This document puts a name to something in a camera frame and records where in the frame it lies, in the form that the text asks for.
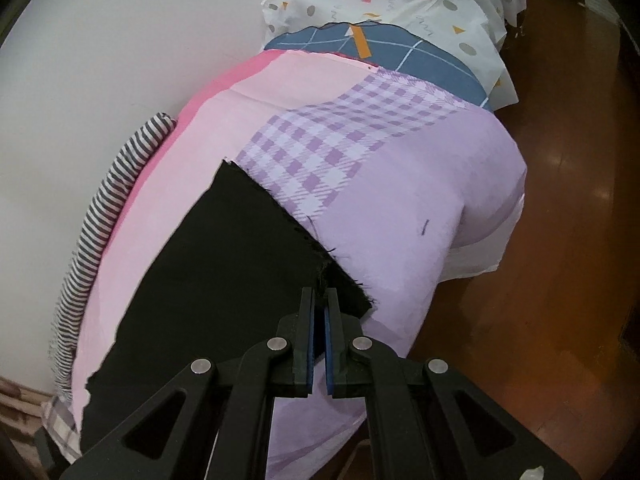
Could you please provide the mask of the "black pants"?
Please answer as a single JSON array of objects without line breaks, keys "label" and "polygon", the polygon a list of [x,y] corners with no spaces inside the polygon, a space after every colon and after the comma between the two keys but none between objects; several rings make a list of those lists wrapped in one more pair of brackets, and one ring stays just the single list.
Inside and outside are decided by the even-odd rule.
[{"label": "black pants", "polygon": [[88,452],[196,359],[222,363],[274,335],[305,287],[334,288],[362,318],[361,286],[243,169],[223,162],[134,293],[89,378],[80,448]]}]

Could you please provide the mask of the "white patterned quilt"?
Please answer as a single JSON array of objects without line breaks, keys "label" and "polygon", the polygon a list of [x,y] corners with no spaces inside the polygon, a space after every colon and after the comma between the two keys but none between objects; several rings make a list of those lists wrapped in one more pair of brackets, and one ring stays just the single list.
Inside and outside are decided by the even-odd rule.
[{"label": "white patterned quilt", "polygon": [[525,8],[526,0],[262,0],[267,39],[329,23],[399,26],[458,58],[495,108],[518,102],[500,50]]}]

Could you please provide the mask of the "grey white striped blanket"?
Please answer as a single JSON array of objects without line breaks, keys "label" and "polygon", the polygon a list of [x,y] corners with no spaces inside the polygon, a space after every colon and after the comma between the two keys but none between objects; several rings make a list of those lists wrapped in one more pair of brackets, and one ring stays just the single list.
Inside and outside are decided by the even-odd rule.
[{"label": "grey white striped blanket", "polygon": [[72,368],[81,321],[104,250],[142,170],[175,126],[174,118],[160,112],[137,129],[119,149],[82,219],[56,300],[49,346],[56,394],[65,401],[72,400]]}]

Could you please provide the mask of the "plaid pillow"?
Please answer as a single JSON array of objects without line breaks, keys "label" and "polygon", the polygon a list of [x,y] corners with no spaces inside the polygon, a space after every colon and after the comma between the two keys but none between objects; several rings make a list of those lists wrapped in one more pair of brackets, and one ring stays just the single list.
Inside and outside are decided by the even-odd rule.
[{"label": "plaid pillow", "polygon": [[68,405],[59,397],[52,396],[43,402],[42,426],[44,431],[58,448],[61,455],[70,463],[81,458],[80,433]]}]

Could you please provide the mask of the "pink purple bed sheet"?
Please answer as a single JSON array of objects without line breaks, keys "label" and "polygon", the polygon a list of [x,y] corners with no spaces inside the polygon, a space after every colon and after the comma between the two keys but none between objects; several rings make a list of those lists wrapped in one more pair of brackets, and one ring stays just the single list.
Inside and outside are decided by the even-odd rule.
[{"label": "pink purple bed sheet", "polygon": [[269,50],[188,103],[146,164],[99,266],[73,366],[89,378],[147,270],[233,162],[366,293],[366,334],[405,356],[436,285],[494,270],[526,165],[494,114],[428,81],[332,53]]}]

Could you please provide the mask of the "brown patterned curtain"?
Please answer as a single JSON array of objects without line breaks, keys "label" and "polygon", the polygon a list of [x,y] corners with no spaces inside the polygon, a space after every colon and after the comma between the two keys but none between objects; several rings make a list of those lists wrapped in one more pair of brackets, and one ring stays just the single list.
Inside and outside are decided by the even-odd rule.
[{"label": "brown patterned curtain", "polygon": [[42,407],[48,394],[0,378],[1,428],[8,434],[17,452],[34,469],[41,466],[35,445],[35,433],[42,426]]}]

